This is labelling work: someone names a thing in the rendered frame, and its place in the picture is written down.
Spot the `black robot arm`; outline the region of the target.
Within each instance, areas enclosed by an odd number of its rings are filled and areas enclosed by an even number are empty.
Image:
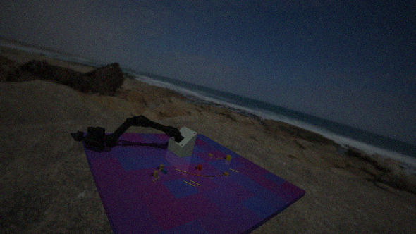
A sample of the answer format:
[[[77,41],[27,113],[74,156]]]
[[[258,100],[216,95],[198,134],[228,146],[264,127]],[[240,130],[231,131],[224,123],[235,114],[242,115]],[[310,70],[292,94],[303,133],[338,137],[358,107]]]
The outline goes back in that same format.
[[[107,147],[113,147],[115,143],[117,142],[118,138],[130,127],[130,126],[136,126],[136,127],[151,127],[160,131],[163,131],[166,133],[169,137],[174,137],[174,141],[179,143],[184,139],[184,137],[181,136],[181,132],[172,126],[165,126],[159,123],[155,123],[153,121],[150,121],[148,118],[146,118],[143,115],[135,116],[132,118],[127,118],[126,121],[117,129],[114,131],[114,133],[110,135],[106,135],[105,128],[102,127],[87,127],[87,136],[94,136],[95,138],[92,141],[92,145],[99,147],[100,151],[101,149],[105,149],[104,143]]]

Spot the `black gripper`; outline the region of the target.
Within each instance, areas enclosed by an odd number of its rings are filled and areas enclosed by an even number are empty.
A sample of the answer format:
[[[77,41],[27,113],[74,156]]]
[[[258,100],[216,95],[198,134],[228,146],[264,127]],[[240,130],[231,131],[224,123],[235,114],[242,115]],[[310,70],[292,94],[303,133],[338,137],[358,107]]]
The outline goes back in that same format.
[[[90,144],[92,145],[92,141],[95,138],[94,136],[87,136],[88,134],[86,134],[86,136],[84,136],[84,133],[81,131],[77,131],[76,133],[70,133],[70,135],[72,136],[72,138],[74,138],[74,140],[77,141],[83,141],[86,144]]]

